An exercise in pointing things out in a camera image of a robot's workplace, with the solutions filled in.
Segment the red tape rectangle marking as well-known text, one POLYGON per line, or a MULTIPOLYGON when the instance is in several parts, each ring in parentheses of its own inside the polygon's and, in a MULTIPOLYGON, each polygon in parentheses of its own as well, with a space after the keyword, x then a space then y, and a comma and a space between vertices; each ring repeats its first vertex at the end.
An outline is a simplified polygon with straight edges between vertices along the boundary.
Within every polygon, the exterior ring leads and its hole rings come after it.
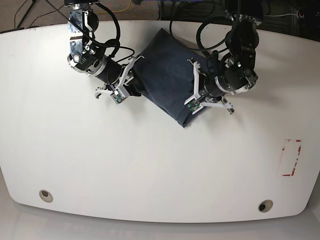
POLYGON ((300 139, 286 139, 281 150, 279 172, 283 177, 292 177, 295 173, 302 148, 300 139))

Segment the dark blue t-shirt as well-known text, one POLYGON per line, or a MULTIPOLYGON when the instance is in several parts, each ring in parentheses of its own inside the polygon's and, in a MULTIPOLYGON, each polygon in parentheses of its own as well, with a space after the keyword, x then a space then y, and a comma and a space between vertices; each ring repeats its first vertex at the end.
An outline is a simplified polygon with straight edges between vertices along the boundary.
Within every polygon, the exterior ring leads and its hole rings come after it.
POLYGON ((183 128, 195 118, 185 101, 193 94, 193 66, 188 59, 208 70, 206 58, 180 46, 163 28, 141 52, 133 71, 141 94, 171 116, 183 128))

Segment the black tripod stand leg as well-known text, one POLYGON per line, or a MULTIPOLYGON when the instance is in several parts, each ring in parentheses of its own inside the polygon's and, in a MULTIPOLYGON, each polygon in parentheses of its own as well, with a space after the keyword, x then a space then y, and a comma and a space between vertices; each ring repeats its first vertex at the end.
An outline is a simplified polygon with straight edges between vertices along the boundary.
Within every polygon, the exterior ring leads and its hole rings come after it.
POLYGON ((13 19, 13 23, 14 23, 14 28, 15 29, 20 29, 22 24, 24 23, 24 21, 26 20, 26 18, 28 17, 28 15, 30 14, 31 10, 34 8, 35 4, 37 3, 37 0, 32 0, 31 4, 29 5, 29 7, 27 8, 27 10, 25 11, 25 13, 23 14, 22 18, 20 19, 20 21, 18 22, 18 24, 16 24, 16 17, 18 12, 21 10, 21 8, 27 3, 27 0, 25 0, 23 2, 23 4, 19 7, 19 9, 16 11, 15 15, 14 15, 14 19, 13 19))

